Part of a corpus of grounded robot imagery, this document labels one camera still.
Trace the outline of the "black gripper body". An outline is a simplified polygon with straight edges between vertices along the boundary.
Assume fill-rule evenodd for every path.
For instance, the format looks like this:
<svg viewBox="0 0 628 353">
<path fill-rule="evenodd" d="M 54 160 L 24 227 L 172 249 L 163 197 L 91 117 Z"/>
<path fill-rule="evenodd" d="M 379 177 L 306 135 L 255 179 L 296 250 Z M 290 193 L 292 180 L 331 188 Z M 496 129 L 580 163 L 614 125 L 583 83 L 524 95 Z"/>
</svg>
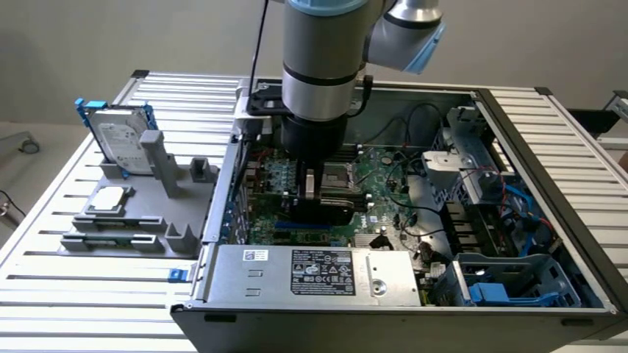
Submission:
<svg viewBox="0 0 628 353">
<path fill-rule="evenodd" d="M 296 161 L 299 173 L 320 169 L 335 155 L 344 143 L 347 126 L 346 115 L 330 121 L 311 121 L 295 115 L 282 118 L 280 143 Z"/>
</svg>

